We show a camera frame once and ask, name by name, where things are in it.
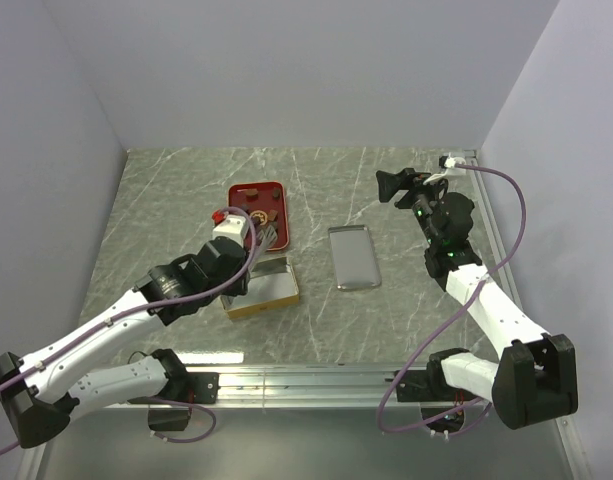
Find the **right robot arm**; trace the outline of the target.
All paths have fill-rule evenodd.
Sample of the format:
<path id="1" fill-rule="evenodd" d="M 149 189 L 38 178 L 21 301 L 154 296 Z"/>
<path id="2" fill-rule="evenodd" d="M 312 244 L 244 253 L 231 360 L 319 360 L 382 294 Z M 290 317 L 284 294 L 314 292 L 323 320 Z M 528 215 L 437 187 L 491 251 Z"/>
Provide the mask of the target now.
<path id="1" fill-rule="evenodd" d="M 495 282 L 496 267 L 487 268 L 469 241 L 475 205 L 448 189 L 452 172 L 438 175 L 405 168 L 376 174 L 382 203 L 396 194 L 398 209 L 413 213 L 427 242 L 424 259 L 429 276 L 469 314 L 495 349 L 490 362 L 463 348 L 429 357 L 417 386 L 411 370 L 399 370 L 387 391 L 416 401 L 485 400 L 512 430 L 572 415 L 578 410 L 576 352 L 563 334 L 552 335 L 532 321 Z"/>

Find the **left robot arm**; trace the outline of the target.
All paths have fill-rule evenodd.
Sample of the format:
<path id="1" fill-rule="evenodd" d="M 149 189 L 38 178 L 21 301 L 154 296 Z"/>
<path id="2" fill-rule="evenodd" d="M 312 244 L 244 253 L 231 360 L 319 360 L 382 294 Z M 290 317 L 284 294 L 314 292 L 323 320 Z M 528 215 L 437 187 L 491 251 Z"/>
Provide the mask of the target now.
<path id="1" fill-rule="evenodd" d="M 243 295 L 256 244 L 220 236 L 198 253 L 157 265 L 111 307 L 34 353 L 0 355 L 0 404 L 23 449 L 42 445 L 95 410 L 153 397 L 192 397 L 186 367 L 170 349 L 112 369 L 97 367 L 124 344 L 196 313 L 218 296 Z"/>

